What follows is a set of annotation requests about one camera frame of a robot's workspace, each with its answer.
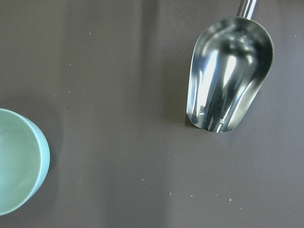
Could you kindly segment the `light green bowl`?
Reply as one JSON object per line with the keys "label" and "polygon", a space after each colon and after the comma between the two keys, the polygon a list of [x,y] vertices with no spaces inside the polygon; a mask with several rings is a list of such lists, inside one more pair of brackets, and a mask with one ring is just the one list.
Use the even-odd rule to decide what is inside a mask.
{"label": "light green bowl", "polygon": [[0,110],[0,213],[21,207],[41,187],[50,164],[43,132],[28,118]]}

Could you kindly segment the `steel scoop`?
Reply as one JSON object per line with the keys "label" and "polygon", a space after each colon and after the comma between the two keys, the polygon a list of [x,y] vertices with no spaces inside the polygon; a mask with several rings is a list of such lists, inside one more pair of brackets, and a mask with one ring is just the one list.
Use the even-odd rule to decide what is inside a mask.
{"label": "steel scoop", "polygon": [[252,19],[256,4],[243,0],[236,16],[213,23],[196,41],[186,114],[200,129],[237,129],[271,68],[274,45]]}

